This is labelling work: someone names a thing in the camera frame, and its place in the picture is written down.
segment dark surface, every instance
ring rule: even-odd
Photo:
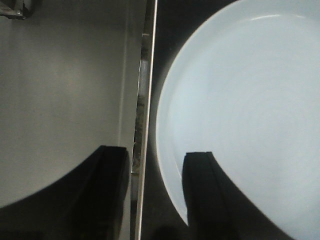
[[[182,185],[195,240],[292,240],[237,188],[211,152],[187,153]]]
[[[57,182],[0,209],[0,239],[118,239],[128,180],[127,150],[100,146]]]
[[[234,0],[158,1],[141,240],[191,239],[161,178],[155,152],[156,109],[163,82],[185,41],[206,19],[232,2]]]

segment white plate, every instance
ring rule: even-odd
[[[185,153],[212,151],[283,231],[320,239],[320,1],[241,0],[207,20],[165,80],[156,148],[185,222]]]

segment black object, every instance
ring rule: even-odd
[[[128,181],[126,149],[100,146],[57,182],[0,209],[0,239],[118,239]]]
[[[292,240],[236,187],[211,152],[186,154],[182,186],[195,240]]]

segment metal strip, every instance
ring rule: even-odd
[[[153,76],[153,63],[154,63],[154,50],[155,50],[155,38],[156,38],[156,24],[157,24],[157,7],[158,0],[152,0],[153,3],[153,23],[151,32],[151,51],[149,58],[149,78],[147,82],[147,95],[145,96],[146,105],[144,108],[144,129],[142,130],[141,141],[141,158],[139,166],[139,185],[137,196],[137,209],[136,209],[136,221],[135,221],[135,240],[141,239],[141,225],[142,225],[142,213],[144,202],[144,184],[145,184],[145,170],[146,170],[146,155],[148,145],[148,130],[149,130],[149,115],[150,115],[150,103],[151,103],[151,88],[152,88],[152,76]]]

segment gray wall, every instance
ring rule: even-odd
[[[24,21],[0,17],[0,207],[100,145],[131,154],[145,2],[45,0]]]

